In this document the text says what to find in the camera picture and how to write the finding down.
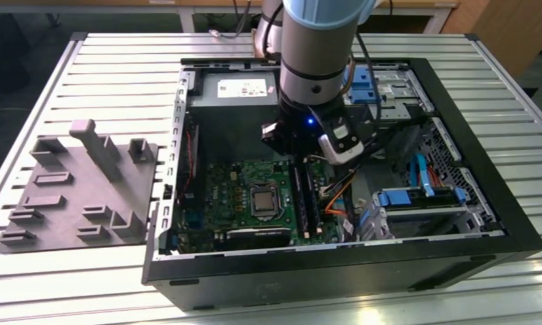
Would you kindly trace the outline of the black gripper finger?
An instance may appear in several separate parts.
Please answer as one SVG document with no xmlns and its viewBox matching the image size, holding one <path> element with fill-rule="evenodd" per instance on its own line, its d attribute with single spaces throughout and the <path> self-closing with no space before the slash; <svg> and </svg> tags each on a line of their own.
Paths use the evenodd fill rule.
<svg viewBox="0 0 542 325">
<path fill-rule="evenodd" d="M 301 129 L 283 122 L 261 125 L 261 142 L 281 156 L 293 161 L 305 160 L 305 134 Z"/>
</svg>

